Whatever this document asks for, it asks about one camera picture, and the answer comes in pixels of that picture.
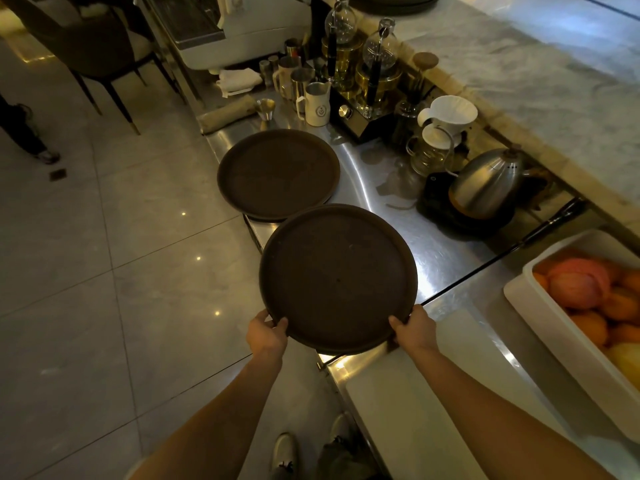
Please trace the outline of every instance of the chair leg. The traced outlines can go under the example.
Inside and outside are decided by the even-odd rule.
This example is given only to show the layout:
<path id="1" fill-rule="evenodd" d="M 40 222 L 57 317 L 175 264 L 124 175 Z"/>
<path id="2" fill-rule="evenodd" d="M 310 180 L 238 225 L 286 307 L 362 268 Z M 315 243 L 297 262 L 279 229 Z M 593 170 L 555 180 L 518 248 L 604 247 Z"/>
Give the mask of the chair leg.
<path id="1" fill-rule="evenodd" d="M 133 131 L 135 131 L 137 135 L 140 135 L 140 131 L 138 131 L 138 128 L 133 123 L 133 120 L 131 119 L 131 115 L 127 111 L 127 108 L 124 107 L 124 104 L 122 103 L 122 100 L 120 99 L 120 96 L 118 96 L 118 93 L 113 88 L 111 83 L 109 81 L 100 81 L 100 83 L 107 90 L 107 92 L 109 93 L 109 96 L 111 96 L 111 99 L 113 99 L 113 102 L 116 103 L 116 106 L 118 106 L 118 109 L 120 110 L 120 112 L 124 116 L 124 119 L 126 119 L 129 122 L 129 124 L 131 125 L 131 127 L 133 128 Z"/>
<path id="2" fill-rule="evenodd" d="M 171 76 L 169 76 L 169 74 L 167 73 L 167 71 L 164 69 L 164 65 L 162 65 L 162 62 L 160 59 L 158 59 L 158 56 L 156 55 L 155 52 L 152 52 L 151 57 L 154 60 L 154 64 L 156 65 L 156 67 L 158 67 L 158 70 L 162 73 L 162 75 L 164 76 L 164 78 L 166 79 L 166 81 L 169 83 L 169 85 L 171 86 L 171 88 L 177 93 L 180 94 L 180 91 L 178 90 L 177 87 L 175 87 L 175 81 L 171 78 Z"/>
<path id="3" fill-rule="evenodd" d="M 89 88 L 86 87 L 86 84 L 84 83 L 84 79 L 82 78 L 82 76 L 80 74 L 78 74 L 78 72 L 76 72 L 74 70 L 69 69 L 69 71 L 71 71 L 71 74 L 73 74 L 73 76 L 76 78 L 76 81 L 78 82 L 78 84 L 80 84 L 80 88 L 82 88 L 82 92 L 84 92 L 84 95 L 87 97 L 87 99 L 89 99 L 89 101 L 91 101 L 91 104 L 92 104 L 93 108 L 101 116 L 102 112 L 100 111 L 100 108 L 98 107 L 98 104 L 95 103 L 95 99 L 93 99 L 93 96 L 89 92 Z"/>
<path id="4" fill-rule="evenodd" d="M 142 81 L 142 85 L 144 87 L 147 87 L 147 83 L 145 82 L 144 79 L 142 79 L 142 75 L 140 74 L 140 71 L 138 69 L 133 69 L 133 72 L 135 72 L 138 78 Z"/>

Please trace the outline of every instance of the hand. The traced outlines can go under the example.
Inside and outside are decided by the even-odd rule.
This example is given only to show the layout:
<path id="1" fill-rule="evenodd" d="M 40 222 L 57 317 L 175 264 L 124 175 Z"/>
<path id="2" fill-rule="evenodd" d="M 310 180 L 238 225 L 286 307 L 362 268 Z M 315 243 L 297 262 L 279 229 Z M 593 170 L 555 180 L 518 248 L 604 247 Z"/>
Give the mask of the hand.
<path id="1" fill-rule="evenodd" d="M 389 324 L 396 332 L 398 344 L 409 354 L 409 357 L 414 357 L 414 354 L 420 350 L 439 352 L 436 342 L 436 322 L 429 318 L 420 305 L 413 306 L 406 325 L 393 315 L 389 317 Z"/>
<path id="2" fill-rule="evenodd" d="M 284 350 L 287 348 L 286 332 L 289 320 L 283 318 L 276 326 L 273 320 L 265 322 L 268 316 L 269 312 L 263 310 L 249 322 L 246 341 L 254 357 L 282 361 Z"/>

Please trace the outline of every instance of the white container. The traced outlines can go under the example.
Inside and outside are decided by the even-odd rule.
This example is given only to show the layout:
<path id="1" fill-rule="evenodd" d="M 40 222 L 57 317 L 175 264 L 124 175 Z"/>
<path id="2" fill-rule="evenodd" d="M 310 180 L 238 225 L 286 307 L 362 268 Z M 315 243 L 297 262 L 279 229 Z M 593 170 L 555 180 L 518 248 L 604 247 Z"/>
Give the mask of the white container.
<path id="1" fill-rule="evenodd" d="M 533 266 L 569 246 L 625 267 L 640 268 L 640 258 L 615 238 L 601 230 L 590 230 L 555 243 L 527 263 L 522 274 L 506 284 L 504 295 L 620 431 L 640 443 L 640 392 L 533 277 Z"/>

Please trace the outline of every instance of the glass globe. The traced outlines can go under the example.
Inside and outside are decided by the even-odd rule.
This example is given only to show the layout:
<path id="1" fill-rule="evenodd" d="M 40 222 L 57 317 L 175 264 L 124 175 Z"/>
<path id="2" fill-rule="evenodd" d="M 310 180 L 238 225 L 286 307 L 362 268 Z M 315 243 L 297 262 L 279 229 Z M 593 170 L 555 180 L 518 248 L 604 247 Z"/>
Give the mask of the glass globe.
<path id="1" fill-rule="evenodd" d="M 334 7 L 324 19 L 324 31 L 327 37 L 329 37 L 329 31 L 333 24 L 334 14 L 338 45 L 347 44 L 353 39 L 358 30 L 356 26 L 356 14 L 349 7 L 349 0 L 336 0 L 336 7 Z"/>
<path id="2" fill-rule="evenodd" d="M 364 43 L 364 47 L 362 49 L 362 60 L 369 69 L 373 67 L 373 62 L 376 59 L 379 46 L 380 60 L 382 62 L 382 67 L 380 69 L 381 73 L 384 74 L 390 71 L 395 65 L 400 49 L 400 42 L 398 42 L 398 39 L 396 39 L 396 36 L 394 35 L 395 26 L 396 21 L 393 18 L 383 18 L 380 20 L 378 31 L 372 33 Z M 383 29 L 388 29 L 388 36 L 383 38 L 382 44 L 380 44 L 380 31 Z"/>

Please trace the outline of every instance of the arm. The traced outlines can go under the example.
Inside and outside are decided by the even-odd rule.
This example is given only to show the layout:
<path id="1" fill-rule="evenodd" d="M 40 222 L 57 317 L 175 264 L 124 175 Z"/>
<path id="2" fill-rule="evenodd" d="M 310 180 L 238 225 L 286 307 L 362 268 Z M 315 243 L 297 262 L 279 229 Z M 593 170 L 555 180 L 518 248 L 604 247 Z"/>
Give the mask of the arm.
<path id="1" fill-rule="evenodd" d="M 436 323 L 420 305 L 406 325 L 393 316 L 389 323 L 491 480 L 613 478 L 580 448 L 444 357 Z"/>
<path id="2" fill-rule="evenodd" d="M 236 379 L 172 434 L 131 480 L 235 479 L 242 469 L 271 386 L 282 367 L 287 319 L 276 327 L 263 310 L 249 323 L 253 357 Z"/>

